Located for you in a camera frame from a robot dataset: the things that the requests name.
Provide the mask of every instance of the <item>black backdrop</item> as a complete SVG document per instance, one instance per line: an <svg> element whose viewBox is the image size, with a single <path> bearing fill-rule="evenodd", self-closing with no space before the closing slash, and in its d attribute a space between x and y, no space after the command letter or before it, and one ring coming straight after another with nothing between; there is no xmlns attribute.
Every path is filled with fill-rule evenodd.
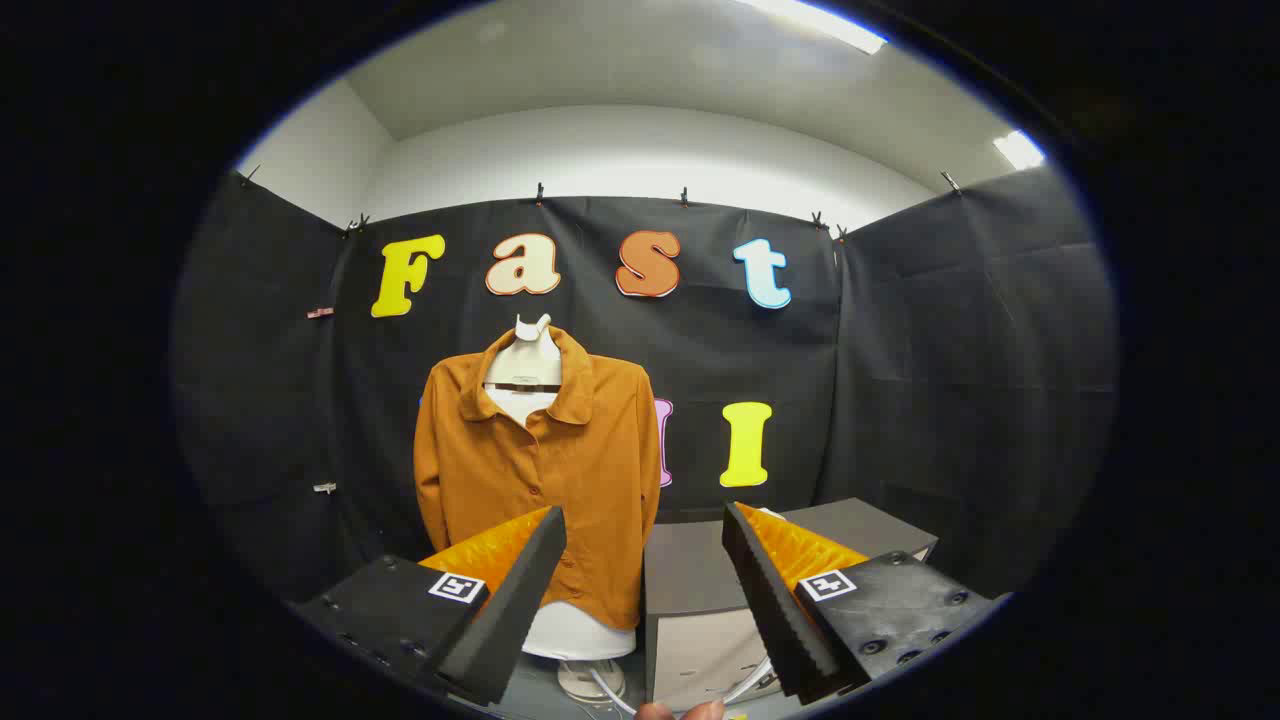
<svg viewBox="0 0 1280 720"><path fill-rule="evenodd" d="M614 284L618 247L636 231L672 232L680 284L666 297L623 296ZM556 241L559 284L545 295L498 296L485 286L493 249L521 233ZM442 234L404 315L374 318L383 247ZM805 507L818 492L835 379L840 287L826 231L755 210L672 200L557 197L477 202L372 223L342 260L334 325L334 418L339 475L360 514L388 548L430 552L412 483L417 402L431 366L480 352L515 324L549 313L588 352L637 363L654 396L675 410L666 424L669 486L658 521L714 519L726 500L778 510ZM791 291L781 310L746 293L733 249L764 237L787 256L777 283ZM731 402L773 407L764 425L755 487L724 488Z"/></svg>
<svg viewBox="0 0 1280 720"><path fill-rule="evenodd" d="M1084 210L1042 167L842 243L818 501L852 495L937 534L931 564L986 594L1030 579L1105 451L1119 338Z"/></svg>
<svg viewBox="0 0 1280 720"><path fill-rule="evenodd" d="M1047 169L937 197L832 243L781 215L671 200L559 197L417 213L343 234L227 178L179 288L184 447L246 561L305 598L381 552L429 555L412 484L430 368L549 313L589 352L643 365L673 402L658 521L741 500L790 510L859 497L940 536L933 562L988 594L1019 587L1074 516L1106 437L1115 323L1102 258ZM614 286L635 231L673 232L678 287ZM557 243L549 293L485 287L493 247ZM404 315L374 318L389 242L445 252ZM787 256L781 310L746 293L732 249ZM314 307L334 314L307 319ZM724 405L767 402L768 480L724 488ZM314 487L335 483L333 495Z"/></svg>

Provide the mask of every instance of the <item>orange foam pad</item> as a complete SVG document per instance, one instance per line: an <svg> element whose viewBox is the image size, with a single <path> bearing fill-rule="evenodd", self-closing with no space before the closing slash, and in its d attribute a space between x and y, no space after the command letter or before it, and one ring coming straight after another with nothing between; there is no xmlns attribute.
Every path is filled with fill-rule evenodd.
<svg viewBox="0 0 1280 720"><path fill-rule="evenodd" d="M829 541L818 533L800 525L774 518L741 502L733 505L746 518L748 524L760 538L760 544L769 553L769 560L782 575L782 582L795 597L796 583L820 573L840 570L869 560L861 552L850 550Z"/></svg>
<svg viewBox="0 0 1280 720"><path fill-rule="evenodd" d="M525 548L529 538L532 537L538 524L550 510L539 507L532 512L526 512L518 518L507 520L500 525L494 525L488 530L472 536L449 548L436 552L419 562L424 568L431 568L442 573L456 573L468 578L479 578L485 582L492 598L502 582L507 579L507 573Z"/></svg>

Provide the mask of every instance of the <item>light blue letter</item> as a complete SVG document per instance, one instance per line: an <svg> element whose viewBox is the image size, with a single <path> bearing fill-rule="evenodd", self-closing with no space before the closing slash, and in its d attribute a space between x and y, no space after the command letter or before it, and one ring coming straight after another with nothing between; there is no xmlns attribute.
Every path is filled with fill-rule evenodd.
<svg viewBox="0 0 1280 720"><path fill-rule="evenodd" d="M787 256L769 250L763 237L733 249L733 258L746 266L746 292L760 307L778 310L791 302L791 291L773 282L773 268L786 268Z"/></svg>

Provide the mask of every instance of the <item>pink letter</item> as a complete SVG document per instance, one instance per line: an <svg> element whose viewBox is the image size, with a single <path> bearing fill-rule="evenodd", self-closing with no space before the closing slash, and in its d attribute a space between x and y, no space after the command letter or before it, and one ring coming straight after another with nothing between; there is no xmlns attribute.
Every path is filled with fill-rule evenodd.
<svg viewBox="0 0 1280 720"><path fill-rule="evenodd" d="M664 488L671 484L671 473L667 471L667 418L671 416L675 406L669 400L653 398L654 409L658 411L658 447L662 454L662 482L658 487Z"/></svg>

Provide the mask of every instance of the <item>shirt collar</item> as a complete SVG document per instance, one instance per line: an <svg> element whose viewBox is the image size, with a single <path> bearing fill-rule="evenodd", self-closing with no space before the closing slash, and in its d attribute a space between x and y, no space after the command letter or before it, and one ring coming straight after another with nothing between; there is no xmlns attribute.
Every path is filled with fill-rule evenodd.
<svg viewBox="0 0 1280 720"><path fill-rule="evenodd" d="M591 359L586 350L570 334L554 325L548 325L552 342L561 351L561 389L547 414L562 423L585 425L591 419L591 405L595 396L595 382L591 378ZM503 333L480 357L462 386L460 407L462 418L471 421L488 420L498 414L498 406L484 388L484 377L499 350L515 342L516 331Z"/></svg>

